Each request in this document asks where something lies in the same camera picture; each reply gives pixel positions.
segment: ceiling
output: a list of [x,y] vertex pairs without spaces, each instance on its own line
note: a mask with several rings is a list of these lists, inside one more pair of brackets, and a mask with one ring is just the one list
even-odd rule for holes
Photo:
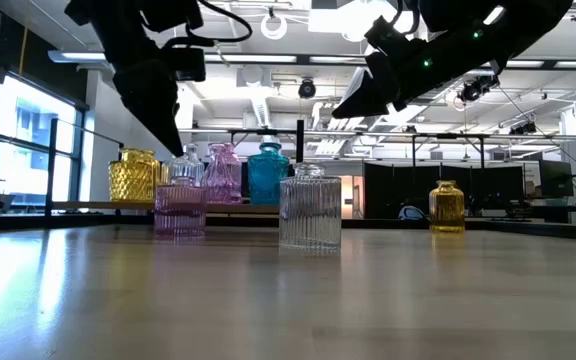
[[[64,13],[68,0],[0,0],[0,9],[24,23],[29,28],[64,51],[101,51],[102,47],[90,25],[79,27]],[[259,31],[265,8],[233,7],[232,11],[245,16],[255,30],[253,36],[238,46],[222,48],[224,52],[265,53],[265,54],[364,54],[366,42],[350,42],[336,33],[313,33],[308,31],[310,0],[293,0],[290,10],[277,8],[276,13],[287,15],[294,20],[288,21],[288,32],[280,40],[270,40]],[[227,18],[216,16],[210,11],[204,12],[205,26],[198,31],[201,35],[230,37],[243,34],[245,29],[231,24]],[[150,33],[160,45],[174,36],[183,35],[179,28],[162,34]],[[559,26],[547,34],[537,44],[520,56],[522,59],[576,59],[576,22],[569,19],[561,21]],[[246,112],[252,112],[250,99],[236,98],[235,89],[237,69],[240,66],[226,67],[208,65],[208,78],[203,83],[194,84],[194,92],[199,98],[195,106],[194,117],[201,126],[226,126],[233,119],[241,119]],[[287,113],[310,116],[317,101],[326,98],[338,99],[345,93],[355,68],[348,66],[270,66],[272,80],[279,85],[273,96],[267,100],[273,114]],[[301,78],[311,77],[317,86],[317,98],[299,100],[297,90]],[[472,104],[465,111],[453,106],[454,92],[447,91],[437,98],[438,104],[425,109],[420,115],[424,121],[417,122],[418,131],[443,132],[459,131],[466,124],[470,132],[494,131],[500,122],[519,115],[516,106],[522,111],[548,109],[538,112],[537,123],[544,132],[559,130],[557,110],[569,105],[561,99],[576,100],[576,72],[570,71],[505,71],[501,77],[502,88],[506,94],[496,90]],[[364,125],[374,119],[366,119]]]

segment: table surface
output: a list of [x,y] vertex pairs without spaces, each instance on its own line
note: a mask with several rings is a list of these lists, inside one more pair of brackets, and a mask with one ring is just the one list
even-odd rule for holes
[[576,359],[576,241],[345,230],[0,234],[0,359]]

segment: clear ribbed glass jar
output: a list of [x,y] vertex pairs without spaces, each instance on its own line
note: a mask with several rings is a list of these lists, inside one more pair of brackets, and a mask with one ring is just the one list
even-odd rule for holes
[[235,145],[232,143],[224,143],[224,162],[232,178],[232,189],[230,195],[230,202],[233,204],[241,204],[241,161],[235,154]]
[[203,236],[206,227],[206,192],[195,179],[175,177],[157,187],[155,233],[170,237]]
[[226,146],[211,144],[210,152],[212,158],[201,182],[206,189],[206,199],[209,204],[231,204],[235,182],[226,162]]
[[288,175],[290,161],[279,153],[281,144],[264,142],[259,149],[261,154],[248,159],[250,203],[279,205],[279,184]]
[[123,148],[121,161],[112,161],[110,173],[110,201],[148,202],[154,199],[159,165],[155,152]]
[[203,175],[204,163],[199,160],[195,144],[187,144],[183,156],[166,161],[162,167],[164,184],[171,184],[176,177],[190,177],[194,179],[195,186],[201,186]]
[[279,245],[315,251],[341,248],[341,179],[303,163],[281,182]]
[[430,192],[430,229],[439,232],[463,232],[466,229],[464,193],[455,181],[437,181]]

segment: gold textured jar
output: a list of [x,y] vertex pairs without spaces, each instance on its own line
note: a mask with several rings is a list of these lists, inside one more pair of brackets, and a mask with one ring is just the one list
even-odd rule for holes
[[438,188],[430,192],[430,229],[440,232],[463,232],[464,193],[455,181],[437,181]]
[[110,201],[154,201],[159,171],[154,151],[121,149],[121,161],[109,166]]

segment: glass bottle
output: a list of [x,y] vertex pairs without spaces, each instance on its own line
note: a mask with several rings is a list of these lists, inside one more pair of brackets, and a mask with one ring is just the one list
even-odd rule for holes
[[464,193],[455,181],[437,181],[438,188],[430,192],[430,229],[440,232],[463,232]]
[[248,159],[250,203],[279,205],[279,184],[288,175],[290,161],[279,153],[281,144],[264,142],[259,149],[261,154]]
[[162,169],[162,178],[165,184],[171,184],[173,178],[189,177],[195,181],[195,186],[201,186],[201,179],[204,175],[204,163],[197,155],[197,145],[187,144],[184,155],[166,161]]
[[303,163],[281,182],[279,245],[330,251],[341,247],[341,179]]
[[171,237],[203,236],[206,227],[205,189],[191,177],[173,177],[157,186],[155,233]]
[[241,204],[241,161],[239,161],[239,157],[235,154],[235,145],[232,143],[224,143],[224,146],[224,161],[230,169],[233,181],[230,202],[233,204]]
[[206,199],[209,204],[230,204],[234,180],[226,161],[226,146],[211,144],[210,152],[211,161],[201,183],[206,189]]
[[155,152],[123,148],[121,161],[111,161],[110,201],[148,202],[154,199],[158,163]]

